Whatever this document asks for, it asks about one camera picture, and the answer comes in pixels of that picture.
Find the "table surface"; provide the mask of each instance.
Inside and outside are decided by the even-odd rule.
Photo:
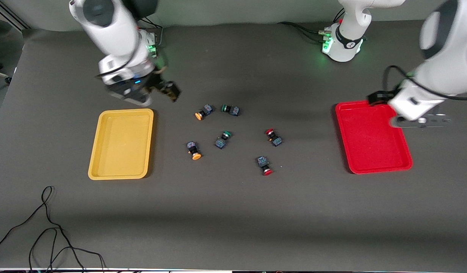
[[[351,174],[333,116],[338,102],[379,90],[389,64],[422,62],[420,27],[373,23],[349,63],[285,25],[166,29],[164,76],[183,93],[174,104],[154,95],[150,174],[129,181],[87,176],[99,114],[136,108],[93,78],[103,54],[83,32],[31,33],[0,112],[0,239],[53,185],[52,219],[110,268],[467,272],[467,102],[443,104],[452,126],[405,129],[414,166],[394,173]],[[238,105],[242,115],[197,121],[204,104]],[[285,139],[279,147],[263,135],[271,127]],[[224,130],[233,136],[220,150]],[[185,147],[192,140],[198,161]],[[41,211],[16,229],[0,267],[27,267],[49,226]],[[46,267],[52,239],[36,246],[34,266]],[[71,253],[60,266],[78,267]]]

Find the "gray wall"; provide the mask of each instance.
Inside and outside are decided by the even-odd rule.
[[[80,30],[69,0],[2,0],[33,28]],[[377,21],[424,19],[445,0],[407,0],[401,7],[372,10]],[[163,26],[279,21],[330,21],[341,8],[336,0],[160,0],[150,19]]]

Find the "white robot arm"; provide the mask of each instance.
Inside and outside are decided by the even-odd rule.
[[[420,48],[425,61],[388,101],[408,120],[416,120],[446,99],[467,92],[467,0],[448,0],[424,22]]]
[[[106,54],[99,62],[98,78],[114,97],[147,106],[150,91],[156,89],[176,101],[180,91],[173,82],[163,81],[152,62],[155,37],[139,30],[138,19],[152,14],[155,0],[71,0],[70,13]]]
[[[402,5],[405,0],[338,0],[345,9],[340,23],[325,28],[331,31],[329,42],[322,52],[337,62],[347,62],[360,51],[362,37],[372,22],[369,8],[391,8]]]

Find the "yellow tray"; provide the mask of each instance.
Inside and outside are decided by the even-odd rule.
[[[153,117],[151,109],[102,112],[95,131],[89,178],[143,178],[149,163]]]

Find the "red tray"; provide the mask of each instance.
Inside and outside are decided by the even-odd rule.
[[[353,173],[405,171],[412,167],[402,129],[390,126],[396,113],[389,105],[371,107],[365,100],[341,102],[336,106],[336,116]]]

